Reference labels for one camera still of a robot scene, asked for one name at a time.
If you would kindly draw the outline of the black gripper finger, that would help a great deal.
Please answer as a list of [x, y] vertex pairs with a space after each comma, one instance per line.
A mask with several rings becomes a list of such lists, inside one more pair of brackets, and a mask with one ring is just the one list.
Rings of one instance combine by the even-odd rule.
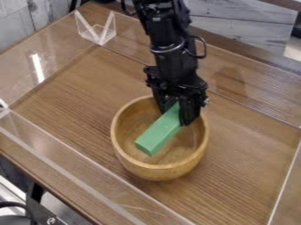
[[153, 97], [155, 99], [159, 110], [162, 113], [165, 113], [177, 102], [174, 90], [171, 88], [167, 88], [166, 90], [163, 90], [159, 87], [153, 87], [151, 92], [153, 92]]
[[201, 111], [201, 101], [198, 97], [179, 97], [179, 123], [189, 126], [198, 118]]

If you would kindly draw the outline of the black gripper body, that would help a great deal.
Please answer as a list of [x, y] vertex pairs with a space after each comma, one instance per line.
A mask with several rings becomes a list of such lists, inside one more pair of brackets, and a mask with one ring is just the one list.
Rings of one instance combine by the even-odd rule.
[[206, 57], [198, 55], [194, 49], [159, 50], [153, 49], [155, 64], [145, 67], [147, 85], [163, 90], [171, 88], [177, 100], [181, 96], [198, 97], [201, 105], [208, 101], [208, 83], [198, 75], [198, 59]]

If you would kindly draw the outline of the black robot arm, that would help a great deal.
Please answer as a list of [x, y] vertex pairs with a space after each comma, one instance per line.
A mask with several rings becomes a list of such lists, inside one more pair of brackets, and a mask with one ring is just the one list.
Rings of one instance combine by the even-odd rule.
[[198, 76], [200, 53], [197, 43], [205, 39], [189, 31], [190, 9], [184, 0], [131, 0], [133, 10], [122, 6], [129, 16], [137, 16], [150, 36], [150, 51], [155, 64], [146, 66], [146, 83], [162, 112], [179, 106], [178, 119], [182, 126], [198, 118], [208, 104], [209, 88]]

